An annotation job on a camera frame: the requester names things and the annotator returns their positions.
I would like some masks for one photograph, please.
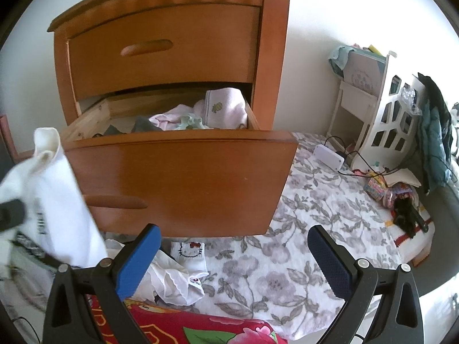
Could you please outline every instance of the open drawer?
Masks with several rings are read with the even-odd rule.
[[[141,132],[91,138],[109,124],[193,105],[204,91],[109,97],[61,132],[79,187],[102,231],[167,237],[264,234],[297,149],[290,132],[260,131],[247,106],[245,130]]]

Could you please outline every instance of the plastic bag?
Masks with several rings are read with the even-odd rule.
[[[403,102],[408,106],[411,115],[422,115],[421,109],[416,105],[416,91],[412,87],[403,87],[400,95],[402,96]]]
[[[391,188],[387,189],[384,196],[382,197],[382,205],[388,210],[393,210],[395,198],[396,194],[394,191]]]

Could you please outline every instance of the red fabric with pink flower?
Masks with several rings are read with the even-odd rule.
[[[155,344],[287,344],[262,320],[205,316],[125,300],[139,327]],[[91,310],[107,344],[118,344],[96,296]]]

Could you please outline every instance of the wooden drawer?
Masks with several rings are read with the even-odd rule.
[[[102,231],[138,234],[152,222],[169,237],[264,234],[297,149],[289,132],[143,132],[90,138],[108,124],[193,104],[205,93],[107,98],[61,132],[81,192]]]
[[[259,8],[197,4],[118,18],[68,42],[76,100],[192,81],[253,82]]]

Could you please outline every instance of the hello kitty sock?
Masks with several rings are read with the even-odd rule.
[[[204,243],[172,242],[171,256],[188,270],[190,278],[197,279],[209,275],[204,258]]]

